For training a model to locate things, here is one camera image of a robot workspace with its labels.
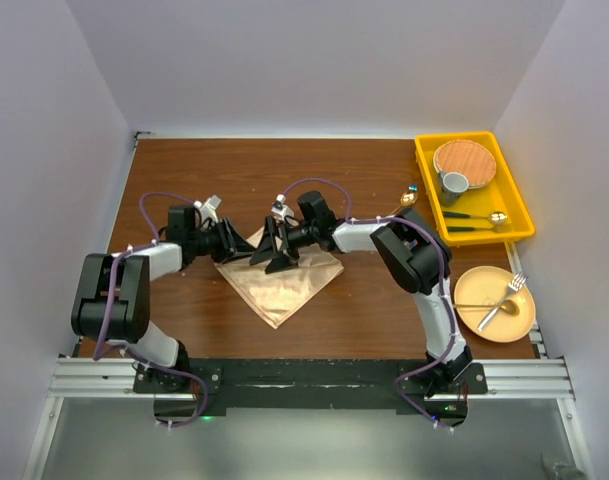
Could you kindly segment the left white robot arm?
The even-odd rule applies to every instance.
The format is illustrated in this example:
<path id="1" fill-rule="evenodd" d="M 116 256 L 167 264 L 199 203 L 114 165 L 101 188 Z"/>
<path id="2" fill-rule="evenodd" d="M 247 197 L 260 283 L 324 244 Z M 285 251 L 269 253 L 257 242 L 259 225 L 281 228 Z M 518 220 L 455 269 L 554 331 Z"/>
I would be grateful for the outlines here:
<path id="1" fill-rule="evenodd" d="M 151 319 L 151 283 L 186 269 L 198 257 L 216 264 L 250 257 L 255 247 L 229 219 L 197 202 L 173 205 L 167 225 L 147 245 L 129 246 L 117 254 L 89 254 L 71 313 L 73 332 L 95 342 L 92 359 L 119 351 L 131 354 L 169 392 L 199 391 L 191 378 L 185 346 L 165 334 Z"/>

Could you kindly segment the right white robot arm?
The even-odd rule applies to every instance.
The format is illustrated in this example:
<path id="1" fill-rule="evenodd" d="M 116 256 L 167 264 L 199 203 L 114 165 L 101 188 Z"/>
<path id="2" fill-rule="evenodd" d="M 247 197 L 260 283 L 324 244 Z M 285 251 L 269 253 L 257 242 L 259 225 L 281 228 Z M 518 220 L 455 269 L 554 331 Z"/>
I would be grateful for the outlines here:
<path id="1" fill-rule="evenodd" d="M 313 244 L 329 253 L 378 253 L 395 283 L 413 296 L 419 312 L 427 364 L 416 374 L 428 377 L 443 393 L 460 386 L 472 353 L 457 324 L 450 294 L 452 254 L 436 231 L 411 208 L 374 220 L 341 220 L 318 191 L 302 194 L 297 203 L 303 221 L 294 225 L 285 196 L 277 196 L 250 263 L 265 262 L 267 274 L 294 269 L 299 250 Z"/>

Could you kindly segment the peach satin napkin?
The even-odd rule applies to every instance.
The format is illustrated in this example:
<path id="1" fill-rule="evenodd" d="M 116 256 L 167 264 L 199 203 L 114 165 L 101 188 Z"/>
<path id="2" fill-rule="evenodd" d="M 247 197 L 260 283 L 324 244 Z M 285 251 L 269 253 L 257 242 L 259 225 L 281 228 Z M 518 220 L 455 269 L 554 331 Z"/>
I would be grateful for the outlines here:
<path id="1" fill-rule="evenodd" d="M 250 309 L 273 329 L 344 271 L 341 261 L 317 244 L 303 248 L 298 266 L 283 272 L 266 274 L 264 264 L 251 266 L 248 259 L 215 267 Z"/>

